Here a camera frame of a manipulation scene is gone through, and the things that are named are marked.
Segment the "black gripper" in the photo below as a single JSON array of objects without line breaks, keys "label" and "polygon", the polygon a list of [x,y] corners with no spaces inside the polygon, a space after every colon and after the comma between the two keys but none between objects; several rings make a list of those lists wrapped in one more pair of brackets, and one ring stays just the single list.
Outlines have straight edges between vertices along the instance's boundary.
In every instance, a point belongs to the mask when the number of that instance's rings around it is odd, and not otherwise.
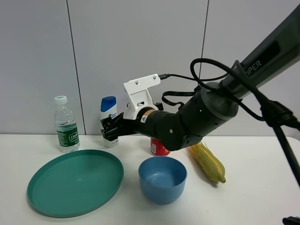
[{"label": "black gripper", "polygon": [[113,141],[118,139],[118,136],[138,134],[139,117],[136,120],[127,120],[123,118],[123,114],[122,112],[114,118],[109,116],[100,120],[103,127],[101,134],[104,139]]}]

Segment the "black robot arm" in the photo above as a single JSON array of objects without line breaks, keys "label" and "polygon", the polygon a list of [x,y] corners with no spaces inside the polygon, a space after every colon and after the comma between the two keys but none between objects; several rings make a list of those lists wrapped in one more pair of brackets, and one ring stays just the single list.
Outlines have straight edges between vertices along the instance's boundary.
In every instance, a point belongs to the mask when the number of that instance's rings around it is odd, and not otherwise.
[{"label": "black robot arm", "polygon": [[181,104],[176,113],[160,111],[142,99],[131,117],[121,113],[113,119],[102,119],[102,136],[111,141],[120,136],[142,134],[159,140],[170,151],[180,150],[199,143],[235,117],[248,94],[254,94],[261,106],[262,114],[257,120],[272,128],[299,129],[300,123],[287,107],[258,90],[299,59],[300,10],[296,8],[242,62],[227,67],[206,58],[193,60],[191,69],[196,63],[209,63],[223,69],[225,78],[220,82],[199,82],[190,93],[190,100]]}]

